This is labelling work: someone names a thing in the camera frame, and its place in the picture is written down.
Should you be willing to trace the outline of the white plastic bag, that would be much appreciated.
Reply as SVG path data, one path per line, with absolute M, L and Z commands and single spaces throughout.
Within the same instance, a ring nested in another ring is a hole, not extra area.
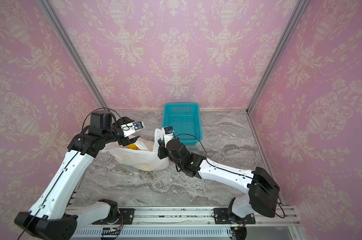
M 159 140 L 163 140 L 163 133 L 161 129 L 156 129 L 154 141 L 137 140 L 134 143 L 140 150 L 129 149 L 128 146 L 122 147 L 114 142 L 107 144 L 101 152 L 112 155 L 122 165 L 138 170 L 147 172 L 164 170 L 169 166 L 169 159 L 167 157 L 162 160 L 158 158 Z

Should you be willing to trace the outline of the teal plastic basket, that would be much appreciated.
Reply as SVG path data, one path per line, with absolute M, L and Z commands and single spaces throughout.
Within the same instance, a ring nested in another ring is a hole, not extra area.
M 173 127 L 175 135 L 188 146 L 203 139 L 200 106 L 196 103 L 171 103 L 163 109 L 162 127 Z

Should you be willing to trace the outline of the yellow banana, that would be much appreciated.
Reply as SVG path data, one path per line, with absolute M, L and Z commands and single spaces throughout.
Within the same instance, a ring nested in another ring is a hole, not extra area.
M 130 145 L 128 145 L 128 148 L 129 148 L 129 149 L 133 149 L 133 150 L 140 150 L 140 148 L 139 148 L 137 145 L 135 145 L 135 144 L 130 144 Z

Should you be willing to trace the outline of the perforated white vent strip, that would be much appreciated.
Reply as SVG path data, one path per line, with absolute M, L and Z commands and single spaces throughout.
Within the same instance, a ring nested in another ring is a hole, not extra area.
M 73 240 L 138 239 L 138 238 L 230 238 L 230 227 L 129 227 L 121 232 L 112 227 L 86 227 L 77 230 Z

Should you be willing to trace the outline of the aluminium front rail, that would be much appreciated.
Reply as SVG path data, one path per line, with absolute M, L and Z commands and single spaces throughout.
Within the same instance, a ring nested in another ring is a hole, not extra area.
M 134 208 L 134 219 L 132 226 L 203 226 L 217 225 L 211 214 L 214 208 L 228 208 L 227 206 L 170 206 L 170 207 L 120 207 Z M 300 221 L 293 207 L 284 206 L 277 209 L 277 216 L 274 218 L 264 217 L 261 214 L 253 214 L 256 223 L 245 225 L 250 227 L 299 227 Z

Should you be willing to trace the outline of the corner aluminium post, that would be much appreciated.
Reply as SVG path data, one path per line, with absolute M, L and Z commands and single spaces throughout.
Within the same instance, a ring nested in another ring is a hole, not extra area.
M 268 79 L 273 73 L 274 68 L 276 67 L 277 63 L 279 62 L 280 57 L 282 56 L 294 30 L 297 27 L 298 22 L 300 21 L 309 0 L 299 0 L 293 10 L 292 15 L 290 16 L 286 27 L 284 28 L 281 38 L 276 46 L 275 51 L 272 54 L 272 57 L 267 65 L 267 68 L 262 75 L 259 85 L 257 86 L 255 93 L 251 99 L 250 105 L 247 109 L 247 114 L 250 116 L 252 112 L 255 110 L 257 102 L 262 95 L 264 88 L 267 85 Z
M 97 85 L 95 84 L 94 80 L 91 77 L 90 71 L 85 66 L 84 62 L 82 61 L 78 51 L 76 50 L 73 42 L 71 41 L 67 31 L 65 30 L 64 26 L 62 25 L 59 17 L 55 13 L 52 4 L 46 0 L 38 0 L 37 3 L 41 7 L 43 13 L 45 14 L 47 20 L 51 24 L 52 28 L 54 29 L 55 33 L 57 34 L 58 38 L 60 39 L 62 45 L 64 46 L 66 52 L 69 54 L 71 60 L 75 64 L 79 74 L 86 82 L 88 88 L 92 92 L 93 96 L 95 97 L 97 103 L 101 107 L 107 108 L 108 105 L 103 98 L 101 92 L 99 91 Z

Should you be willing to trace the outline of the left corner aluminium post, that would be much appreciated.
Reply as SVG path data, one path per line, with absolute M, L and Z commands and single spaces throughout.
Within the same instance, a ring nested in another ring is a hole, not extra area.
M 38 0 L 37 3 L 41 7 L 43 13 L 45 14 L 47 20 L 51 24 L 52 28 L 54 29 L 55 33 L 57 34 L 58 38 L 60 39 L 62 45 L 64 46 L 66 52 L 69 54 L 71 60 L 75 64 L 79 74 L 86 82 L 88 88 L 92 92 L 93 96 L 95 97 L 97 103 L 101 107 L 107 108 L 108 105 L 103 98 L 101 92 L 99 91 L 97 85 L 95 84 L 94 80 L 91 77 L 90 71 L 85 66 L 84 62 L 82 61 L 78 51 L 76 50 L 73 42 L 71 41 L 67 31 L 65 30 L 64 26 L 62 25 L 59 17 L 55 13 L 52 4 L 46 0 Z

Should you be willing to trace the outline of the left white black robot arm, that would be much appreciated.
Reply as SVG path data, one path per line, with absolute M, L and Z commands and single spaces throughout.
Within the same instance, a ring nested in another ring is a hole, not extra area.
M 72 195 L 89 165 L 107 144 L 117 142 L 125 147 L 135 143 L 132 135 L 144 128 L 144 123 L 108 108 L 88 114 L 89 125 L 83 125 L 65 154 L 64 160 L 41 197 L 26 212 L 14 220 L 23 232 L 42 240 L 68 240 L 76 230 L 96 221 L 114 224 L 122 220 L 118 204 L 101 199 L 96 203 L 66 211 Z

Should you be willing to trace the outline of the right corner aluminium post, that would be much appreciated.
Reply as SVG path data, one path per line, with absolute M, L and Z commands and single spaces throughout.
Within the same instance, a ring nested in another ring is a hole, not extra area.
M 276 67 L 277 63 L 279 62 L 280 57 L 282 56 L 294 30 L 297 27 L 298 22 L 300 21 L 309 0 L 299 0 L 293 10 L 292 15 L 290 16 L 286 27 L 284 28 L 281 38 L 276 46 L 275 51 L 272 54 L 272 57 L 267 65 L 267 68 L 262 75 L 259 85 L 257 86 L 255 93 L 251 99 L 250 105 L 247 109 L 247 114 L 250 116 L 252 112 L 255 110 L 257 102 L 262 95 L 264 88 L 267 85 L 268 79 L 273 73 L 274 68 Z

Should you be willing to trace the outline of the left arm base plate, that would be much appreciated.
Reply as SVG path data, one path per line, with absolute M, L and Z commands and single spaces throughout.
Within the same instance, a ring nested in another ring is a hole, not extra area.
M 124 225 L 132 225 L 134 219 L 134 208 L 121 208 L 114 209 L 111 211 L 111 215 L 109 219 L 106 221 L 108 224 L 124 224 Z

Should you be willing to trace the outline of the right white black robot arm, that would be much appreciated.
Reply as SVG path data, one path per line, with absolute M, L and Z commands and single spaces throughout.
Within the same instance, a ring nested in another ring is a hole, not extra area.
M 230 221 L 241 224 L 246 216 L 254 213 L 268 218 L 278 216 L 280 187 L 265 169 L 242 170 L 215 163 L 191 153 L 178 138 L 168 142 L 159 140 L 158 144 L 158 157 L 169 158 L 178 172 L 190 178 L 216 181 L 244 193 L 240 198 L 231 199 L 227 208 Z

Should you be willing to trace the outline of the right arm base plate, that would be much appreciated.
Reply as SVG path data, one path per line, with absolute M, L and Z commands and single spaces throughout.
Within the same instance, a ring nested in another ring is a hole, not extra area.
M 212 218 L 214 218 L 215 224 L 217 225 L 228 225 L 228 224 L 253 225 L 256 223 L 253 214 L 249 214 L 244 218 L 240 218 L 235 214 L 230 213 L 230 211 L 227 208 L 214 208 L 211 216 Z

